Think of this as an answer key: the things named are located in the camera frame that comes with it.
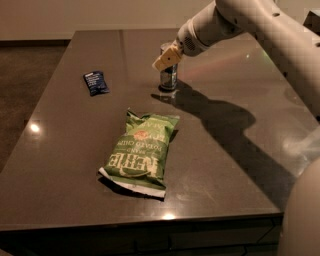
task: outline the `chip bag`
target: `chip bag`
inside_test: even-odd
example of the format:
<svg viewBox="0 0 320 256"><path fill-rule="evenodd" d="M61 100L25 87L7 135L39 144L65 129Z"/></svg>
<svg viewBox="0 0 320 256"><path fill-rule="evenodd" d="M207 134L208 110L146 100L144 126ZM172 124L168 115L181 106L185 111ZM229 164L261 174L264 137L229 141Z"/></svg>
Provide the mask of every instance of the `chip bag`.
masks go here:
<svg viewBox="0 0 320 256"><path fill-rule="evenodd" d="M121 187L164 198L164 167L170 137L179 117L127 111L126 133L99 172Z"/></svg>

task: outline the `table top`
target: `table top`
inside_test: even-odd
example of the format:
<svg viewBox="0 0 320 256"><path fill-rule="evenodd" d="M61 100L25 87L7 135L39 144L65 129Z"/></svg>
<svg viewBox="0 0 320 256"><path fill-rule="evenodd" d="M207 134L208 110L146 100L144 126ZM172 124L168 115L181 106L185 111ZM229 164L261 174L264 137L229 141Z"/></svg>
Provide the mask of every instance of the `table top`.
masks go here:
<svg viewBox="0 0 320 256"><path fill-rule="evenodd" d="M319 155L318 123L248 34L185 57L177 90L160 92L151 64L176 33L75 33L0 174L0 231L284 211L295 180ZM94 70L104 72L110 93L90 97L82 76ZM98 173L129 107L180 116L163 201Z"/></svg>

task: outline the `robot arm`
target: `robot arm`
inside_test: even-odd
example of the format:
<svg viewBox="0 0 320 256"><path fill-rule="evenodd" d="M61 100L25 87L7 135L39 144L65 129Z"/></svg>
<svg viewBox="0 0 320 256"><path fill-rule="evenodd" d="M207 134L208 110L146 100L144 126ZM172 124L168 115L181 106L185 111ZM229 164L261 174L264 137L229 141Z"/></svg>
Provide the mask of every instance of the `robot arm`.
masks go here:
<svg viewBox="0 0 320 256"><path fill-rule="evenodd" d="M320 37L283 13L272 0L216 0L184 24L153 67L163 70L241 32L250 33L320 117Z"/></svg>

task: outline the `dark snack packet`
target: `dark snack packet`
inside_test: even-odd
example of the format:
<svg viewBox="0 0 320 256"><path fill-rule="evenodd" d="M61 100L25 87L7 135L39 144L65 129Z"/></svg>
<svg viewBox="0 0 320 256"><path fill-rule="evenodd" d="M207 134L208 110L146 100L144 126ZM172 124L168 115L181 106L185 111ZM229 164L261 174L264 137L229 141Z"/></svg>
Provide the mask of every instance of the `dark snack packet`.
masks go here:
<svg viewBox="0 0 320 256"><path fill-rule="evenodd" d="M110 90L104 81L102 71L93 71L91 73L83 75L83 78L89 88L90 96L94 96L101 93L108 93Z"/></svg>

